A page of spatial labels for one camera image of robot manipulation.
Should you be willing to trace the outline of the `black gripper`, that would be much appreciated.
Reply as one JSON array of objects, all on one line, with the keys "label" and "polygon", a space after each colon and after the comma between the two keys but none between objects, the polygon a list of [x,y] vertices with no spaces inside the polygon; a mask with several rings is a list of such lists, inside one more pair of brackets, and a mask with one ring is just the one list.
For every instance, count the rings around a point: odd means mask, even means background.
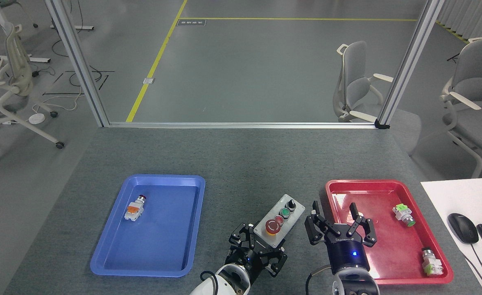
[{"label": "black gripper", "polygon": [[[363,268],[369,271],[364,245],[373,247],[377,242],[373,220],[361,216],[355,203],[351,203],[349,209],[354,222],[347,230],[346,238],[337,237],[335,225],[320,215],[317,200],[312,202],[312,211],[305,220],[305,229],[312,246],[317,245],[324,236],[332,235],[326,237],[326,246],[333,274],[345,268]],[[359,226],[364,228],[364,241],[359,235],[354,235]]]},{"label": "black gripper", "polygon": [[224,279],[228,283],[254,283],[262,270],[276,277],[288,258],[284,247],[266,253],[266,243],[255,242],[254,224],[241,223],[231,233],[231,244],[224,265]]}]

